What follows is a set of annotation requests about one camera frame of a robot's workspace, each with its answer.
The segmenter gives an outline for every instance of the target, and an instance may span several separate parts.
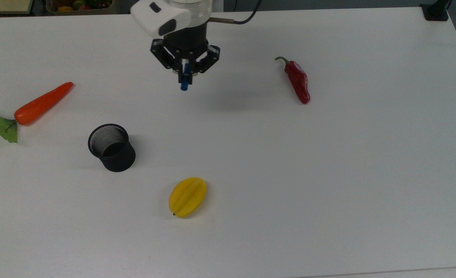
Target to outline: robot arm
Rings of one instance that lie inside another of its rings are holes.
[[[212,0],[140,0],[131,8],[133,18],[153,38],[152,54],[178,74],[182,90],[219,59],[219,47],[206,39],[211,10]]]

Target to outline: mesh cup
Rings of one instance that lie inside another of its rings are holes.
[[[112,172],[122,172],[135,161],[136,153],[127,131],[115,124],[101,125],[89,136],[90,152]]]

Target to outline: carrot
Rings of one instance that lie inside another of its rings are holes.
[[[15,119],[21,125],[30,125],[66,96],[72,86],[72,82],[67,82],[25,104],[15,112]]]

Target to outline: white table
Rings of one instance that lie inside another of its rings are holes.
[[[182,92],[129,15],[0,18],[0,114],[76,84],[19,127],[19,144],[0,138],[0,277],[456,267],[451,21],[420,8],[260,12],[209,24],[208,39],[220,60]],[[279,55],[307,71],[309,105]],[[137,151],[122,173],[87,150],[109,122]],[[168,196],[189,176],[208,195],[178,219]]]

